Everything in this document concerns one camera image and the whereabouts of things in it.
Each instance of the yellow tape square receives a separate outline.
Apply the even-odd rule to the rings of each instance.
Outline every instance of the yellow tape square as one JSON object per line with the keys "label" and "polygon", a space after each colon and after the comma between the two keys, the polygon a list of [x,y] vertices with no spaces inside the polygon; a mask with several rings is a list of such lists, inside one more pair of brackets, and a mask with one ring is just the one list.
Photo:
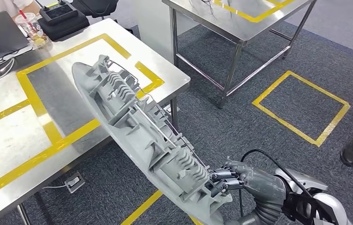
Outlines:
{"label": "yellow tape square", "polygon": [[[303,83],[311,86],[312,88],[320,91],[321,93],[329,96],[330,98],[340,102],[343,104],[342,108],[340,111],[337,113],[337,115],[333,118],[333,120],[328,124],[328,126],[323,130],[323,132],[320,134],[320,136],[314,140],[308,135],[304,134],[302,131],[298,130],[295,126],[291,125],[287,121],[281,119],[280,117],[276,116],[273,112],[271,112],[269,109],[265,108],[264,106],[261,105],[261,101],[269,95],[270,92],[272,92],[281,82],[283,82],[288,76],[294,76],[298,80],[302,81]],[[330,92],[326,91],[325,89],[317,86],[316,84],[302,78],[301,76],[293,73],[292,71],[287,71],[283,76],[281,76],[279,79],[277,79],[268,89],[266,89],[258,98],[256,98],[253,101],[253,105],[264,111],[267,115],[270,117],[276,119],[278,122],[281,124],[285,125],[287,128],[289,128],[291,131],[294,133],[298,134],[300,137],[304,138],[307,140],[309,143],[316,145],[317,147],[320,147],[321,144],[326,140],[326,138],[329,136],[329,134],[333,131],[333,129],[336,127],[336,125],[341,121],[343,116],[346,114],[348,109],[350,108],[350,105],[348,102],[340,99],[339,97],[331,94]]]}
{"label": "yellow tape square", "polygon": [[[118,53],[120,53],[124,58],[129,58],[131,54],[126,51],[123,47],[121,47],[116,41],[114,41],[111,37],[109,37],[107,34],[102,34],[99,35],[91,40],[88,40],[80,45],[77,45],[67,51],[64,51],[58,55],[55,55],[51,58],[48,58],[40,63],[37,63],[31,67],[28,67],[27,69],[24,69],[22,71],[19,71],[16,73],[16,77],[19,80],[19,83],[24,90],[27,100],[24,100],[15,106],[12,106],[2,112],[0,112],[0,119],[20,110],[21,108],[24,108],[27,105],[31,105],[36,116],[38,118],[44,116],[44,117],[49,117],[48,112],[46,111],[44,104],[41,102],[38,94],[36,93],[33,85],[31,84],[27,74],[31,73],[39,68],[42,68],[49,63],[55,62],[56,60],[69,55],[83,47],[86,47],[90,45],[91,43],[94,43],[98,40],[105,40],[109,45],[111,45]],[[143,63],[140,61],[136,62],[135,68],[137,68],[141,73],[143,73],[146,77],[148,77],[151,80],[151,84],[147,85],[144,87],[142,90],[145,93],[149,93],[152,90],[160,87],[164,81],[158,77],[155,73],[153,73],[148,67],[146,67]],[[137,94],[138,98],[142,98],[145,94],[144,92],[140,91]],[[28,172],[30,169],[34,168],[38,164],[44,162],[46,159],[50,158],[51,156],[55,155],[59,151],[63,150],[64,148],[70,146],[72,143],[77,141],[78,139],[82,138],[89,132],[93,131],[95,128],[100,126],[100,123],[98,122],[97,119],[91,120],[87,124],[83,125],[70,135],[62,138],[61,134],[59,133],[58,129],[56,128],[54,122],[50,120],[49,122],[46,122],[45,124],[42,124],[44,131],[46,135],[48,136],[49,140],[52,143],[52,146],[47,148],[46,150],[42,151],[41,153],[35,155],[32,157],[30,160],[26,161],[25,163],[21,164],[20,166],[16,167],[14,170],[8,172],[4,176],[0,177],[0,189],[9,184],[10,182],[14,181],[16,178],[20,177],[21,175],[25,174]]]}
{"label": "yellow tape square", "polygon": [[222,0],[214,0],[214,4],[228,10],[229,12],[231,12],[233,14],[239,15],[250,22],[258,23],[258,22],[261,22],[266,17],[274,14],[276,11],[284,8],[285,6],[287,6],[288,4],[292,3],[295,0],[285,0],[283,2],[278,2],[277,0],[266,0],[266,1],[274,4],[275,6],[257,17],[253,17],[253,16],[251,16],[247,13],[244,13],[242,11],[239,11],[229,5],[225,5],[224,3],[222,3]]}

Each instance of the electrical outlet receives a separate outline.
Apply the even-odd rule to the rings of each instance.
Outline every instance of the electrical outlet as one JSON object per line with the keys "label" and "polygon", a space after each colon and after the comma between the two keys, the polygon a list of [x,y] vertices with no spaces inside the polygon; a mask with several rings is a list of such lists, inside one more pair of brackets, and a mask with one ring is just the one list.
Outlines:
{"label": "electrical outlet", "polygon": [[67,189],[69,190],[69,192],[72,194],[75,191],[77,191],[77,189],[79,189],[81,186],[83,186],[85,184],[85,180],[83,179],[81,174],[79,172],[77,172],[77,173],[73,174],[73,176],[71,176],[67,180],[65,180],[64,183],[65,183]]}

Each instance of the gray carpet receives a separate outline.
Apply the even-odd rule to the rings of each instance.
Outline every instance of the gray carpet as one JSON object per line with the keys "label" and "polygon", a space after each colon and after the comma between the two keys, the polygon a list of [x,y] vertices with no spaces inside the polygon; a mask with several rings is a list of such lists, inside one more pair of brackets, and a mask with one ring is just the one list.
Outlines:
{"label": "gray carpet", "polygon": [[[294,29],[288,23],[279,27],[286,33]],[[182,55],[216,80],[225,80],[233,52],[230,42],[200,26],[184,33],[179,42]],[[284,39],[270,33],[257,39],[244,49],[233,82],[237,83],[286,44]],[[277,59],[260,72],[235,92],[222,110],[215,106],[220,92],[183,62],[180,68],[192,78],[190,88],[178,99],[180,130],[206,164],[218,167],[227,156],[239,160],[244,152],[261,148],[286,167],[326,182],[353,222],[353,168],[339,160],[340,150],[353,138],[353,50],[303,30],[286,60]],[[351,105],[321,147],[310,144],[251,104],[287,70]],[[312,137],[321,133],[341,107],[294,78],[281,83],[262,104]],[[275,169],[261,155],[252,155],[247,162],[269,173]],[[74,194],[66,189],[45,189],[25,202],[33,224],[120,224],[155,191],[114,143],[95,152],[53,185],[62,184],[75,171],[80,171],[86,184]],[[243,199],[247,213],[254,203],[247,194]],[[224,205],[221,211],[226,219],[238,218],[238,202]],[[15,211],[0,220],[0,224],[21,223]],[[135,224],[192,222],[163,196]],[[299,223],[281,217],[277,224]]]}

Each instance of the metal table frame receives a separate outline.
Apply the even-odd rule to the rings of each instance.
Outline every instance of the metal table frame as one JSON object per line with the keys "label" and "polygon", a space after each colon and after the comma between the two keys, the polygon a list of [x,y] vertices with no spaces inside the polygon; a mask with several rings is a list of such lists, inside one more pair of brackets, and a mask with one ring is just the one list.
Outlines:
{"label": "metal table frame", "polygon": [[292,45],[294,44],[295,40],[297,39],[299,33],[301,32],[305,22],[307,21],[307,18],[309,17],[315,3],[317,0],[313,0],[304,17],[301,20],[301,23],[299,24],[297,30],[294,33],[293,37],[289,37],[277,30],[274,29],[270,29],[269,31],[290,41],[289,45],[287,47],[285,47],[282,51],[280,51],[278,54],[276,54],[274,57],[272,57],[271,59],[269,59],[269,61],[267,61],[265,64],[263,64],[261,67],[259,67],[258,69],[256,69],[253,73],[251,73],[249,76],[247,76],[244,80],[242,80],[240,83],[238,83],[235,87],[231,88],[230,87],[230,83],[232,81],[233,75],[235,73],[235,69],[238,63],[238,59],[240,57],[241,54],[241,49],[243,47],[245,47],[247,45],[247,41],[244,40],[237,40],[237,41],[232,41],[233,38],[231,38],[233,43],[236,44],[236,48],[233,54],[233,59],[232,59],[232,64],[230,65],[229,68],[229,72],[228,72],[228,76],[226,78],[226,82],[225,82],[225,86],[223,87],[221,84],[219,84],[217,81],[215,81],[213,78],[211,78],[209,75],[205,74],[203,71],[201,71],[197,66],[193,65],[191,62],[189,62],[189,60],[187,60],[185,57],[183,57],[181,54],[178,53],[178,38],[177,38],[177,11],[172,8],[171,6],[169,7],[170,10],[170,25],[172,28],[172,33],[171,33],[171,41],[173,44],[173,56],[174,56],[174,65],[176,67],[179,67],[179,59],[181,59],[183,62],[185,62],[188,66],[190,66],[191,68],[193,68],[196,72],[198,72],[200,75],[202,75],[204,78],[206,78],[207,80],[209,80],[216,88],[218,88],[219,90],[222,91],[222,96],[221,96],[221,101],[218,105],[219,108],[223,108],[223,106],[225,105],[226,102],[226,98],[231,95],[233,92],[235,92],[238,88],[240,88],[243,84],[245,84],[247,81],[249,81],[253,76],[255,76],[256,74],[258,74],[260,71],[262,71],[266,66],[268,66],[271,62],[273,62],[274,60],[276,60],[277,58],[279,58],[281,55],[283,55],[283,59],[285,59],[288,55],[288,53],[291,50]]}

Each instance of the metal rod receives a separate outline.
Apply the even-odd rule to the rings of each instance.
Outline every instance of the metal rod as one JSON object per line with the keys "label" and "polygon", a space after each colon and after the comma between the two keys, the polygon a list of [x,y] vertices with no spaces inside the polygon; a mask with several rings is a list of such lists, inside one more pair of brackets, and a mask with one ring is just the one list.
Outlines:
{"label": "metal rod", "polygon": [[242,82],[240,82],[238,85],[236,85],[234,88],[232,88],[230,91],[228,91],[228,95],[231,95],[233,92],[235,92],[239,87],[241,87],[243,84],[245,84],[248,80],[250,80],[253,76],[255,76],[257,73],[259,73],[261,70],[263,70],[266,66],[268,66],[271,62],[275,61],[279,56],[281,56],[283,53],[285,53],[287,50],[289,50],[291,46],[285,47],[281,52],[279,52],[277,55],[275,55],[273,58],[269,59],[264,65],[262,65],[260,68],[255,70],[252,74],[250,74],[248,77],[246,77]]}
{"label": "metal rod", "polygon": [[178,112],[177,112],[177,98],[176,97],[171,99],[170,107],[171,107],[172,126],[175,128],[175,130],[178,130]]}
{"label": "metal rod", "polygon": [[215,87],[217,87],[219,90],[223,90],[223,86],[217,83],[213,78],[205,74],[203,71],[201,71],[197,66],[193,65],[191,62],[189,62],[185,57],[183,57],[181,54],[176,54],[178,58],[180,58],[182,61],[184,61],[188,66],[192,67],[196,72],[198,72],[200,75],[202,75],[204,78],[206,78],[208,81],[210,81]]}
{"label": "metal rod", "polygon": [[220,108],[223,108],[223,106],[225,105],[226,97],[228,95],[228,91],[229,91],[229,87],[230,87],[230,83],[232,82],[232,78],[233,78],[233,75],[234,75],[236,67],[237,67],[237,61],[240,59],[242,44],[243,43],[241,43],[241,42],[236,44],[236,49],[233,54],[233,60],[232,60],[232,64],[230,65],[228,78],[226,78],[225,88],[222,92],[221,102],[219,103]]}
{"label": "metal rod", "polygon": [[[175,134],[179,134],[178,130],[172,125],[172,123],[166,119],[167,123],[169,124],[169,127],[172,128],[172,130],[174,131]],[[195,155],[196,159],[199,161],[199,163],[203,166],[206,167],[206,165],[203,163],[203,161],[200,159],[200,157],[196,154],[196,152],[189,146],[189,144],[185,141],[184,138],[181,138],[181,140],[186,144],[186,147],[189,148],[189,150],[191,152],[193,152],[193,154]]]}
{"label": "metal rod", "polygon": [[171,23],[171,41],[172,41],[172,57],[174,60],[174,66],[179,67],[178,61],[178,27],[177,27],[177,11],[173,8],[169,8],[169,16],[170,16],[170,23]]}
{"label": "metal rod", "polygon": [[142,113],[142,115],[147,119],[147,121],[149,121],[150,124],[151,124],[152,126],[154,126],[154,128],[155,128],[167,141],[169,141],[169,142],[171,143],[171,145],[172,145],[174,148],[177,147],[177,146],[165,135],[165,133],[162,132],[162,131],[160,130],[160,128],[146,115],[146,113],[145,113],[137,104],[135,104],[134,107],[135,107],[136,109],[138,109],[138,110]]}
{"label": "metal rod", "polygon": [[[299,23],[299,26],[298,26],[297,30],[295,31],[294,36],[292,36],[292,39],[291,39],[290,44],[289,44],[290,47],[292,47],[292,45],[294,44],[295,40],[297,39],[299,33],[301,32],[302,28],[304,27],[304,24],[307,21],[309,15],[311,14],[311,11],[312,11],[313,7],[315,6],[316,1],[317,0],[312,1],[312,3],[309,5],[308,10],[305,13],[304,17],[302,18],[301,23]],[[288,50],[288,51],[286,51],[284,53],[283,59],[285,59],[287,57],[289,51],[290,50]]]}
{"label": "metal rod", "polygon": [[24,208],[23,203],[17,205],[17,210],[19,211],[20,216],[22,217],[24,225],[31,225],[29,216],[27,215],[26,209]]}
{"label": "metal rod", "polygon": [[287,39],[287,40],[289,40],[289,41],[292,40],[292,37],[289,37],[289,36],[287,36],[287,35],[285,35],[285,34],[283,34],[283,33],[280,33],[280,32],[277,31],[277,30],[271,29],[269,32],[274,33],[274,34],[276,34],[276,35],[278,35],[278,36],[280,36],[280,37],[282,37],[282,38],[284,38],[284,39]]}

